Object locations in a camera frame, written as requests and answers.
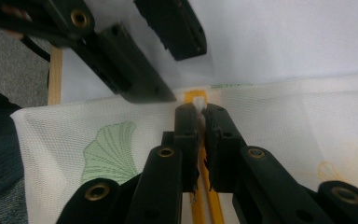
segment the yellow tape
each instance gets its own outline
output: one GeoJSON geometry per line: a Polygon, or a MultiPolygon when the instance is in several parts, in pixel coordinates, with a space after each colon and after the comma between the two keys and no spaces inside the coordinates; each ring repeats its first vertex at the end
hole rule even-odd
{"type": "MultiPolygon", "coordinates": [[[[205,91],[188,91],[185,93],[185,103],[192,103],[194,97],[203,97],[205,104],[208,103],[207,95],[205,91]]],[[[208,176],[209,172],[204,165],[204,160],[206,159],[206,152],[203,142],[201,143],[200,147],[200,154],[199,154],[199,167],[200,167],[200,178],[204,181],[204,186],[206,187],[206,195],[209,205],[209,210],[211,214],[212,223],[216,224],[223,224],[223,213],[222,208],[220,207],[220,200],[219,195],[215,191],[209,191],[210,188],[208,176]]],[[[205,223],[205,216],[202,204],[202,190],[203,188],[199,188],[196,191],[196,201],[192,203],[191,210],[193,213],[193,223],[195,224],[204,224],[205,223]]]]}

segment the white netting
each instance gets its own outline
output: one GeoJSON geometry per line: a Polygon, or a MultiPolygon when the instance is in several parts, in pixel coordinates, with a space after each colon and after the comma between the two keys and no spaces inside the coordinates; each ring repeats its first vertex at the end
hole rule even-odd
{"type": "MultiPolygon", "coordinates": [[[[300,184],[317,189],[321,181],[341,179],[358,187],[358,76],[204,89],[209,103],[228,110],[248,145],[271,151],[300,184]]],[[[135,125],[133,134],[118,139],[131,138],[133,161],[141,172],[162,132],[173,130],[174,109],[184,102],[182,91],[176,95],[172,104],[133,105],[112,97],[12,115],[30,223],[57,220],[81,185],[85,149],[103,127],[115,132],[114,125],[135,125]]],[[[227,223],[238,221],[230,195],[220,197],[227,223]]]]}

